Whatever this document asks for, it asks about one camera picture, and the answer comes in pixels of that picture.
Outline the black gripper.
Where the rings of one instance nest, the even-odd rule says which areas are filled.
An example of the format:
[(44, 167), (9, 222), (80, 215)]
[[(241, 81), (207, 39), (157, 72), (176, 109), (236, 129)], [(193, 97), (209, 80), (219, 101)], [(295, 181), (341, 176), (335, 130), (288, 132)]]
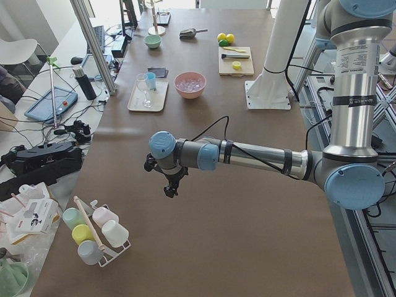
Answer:
[(144, 169), (148, 172), (155, 170), (165, 176), (169, 182), (164, 187), (167, 197), (178, 195), (179, 181), (188, 175), (188, 168), (175, 161), (174, 153), (163, 158), (155, 158), (151, 153), (147, 154)]

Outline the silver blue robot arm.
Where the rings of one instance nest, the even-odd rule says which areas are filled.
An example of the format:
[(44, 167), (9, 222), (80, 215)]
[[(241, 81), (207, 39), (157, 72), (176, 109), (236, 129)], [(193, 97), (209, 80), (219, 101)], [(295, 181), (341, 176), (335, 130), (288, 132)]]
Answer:
[(327, 198), (350, 210), (366, 209), (385, 192), (371, 146), (379, 43), (391, 31), (394, 1), (322, 1), (318, 39), (337, 49), (330, 142), (321, 152), (294, 152), (205, 137), (176, 139), (155, 133), (144, 168), (165, 175), (164, 192), (174, 197), (190, 168), (214, 170), (219, 163), (272, 170), (310, 181)]

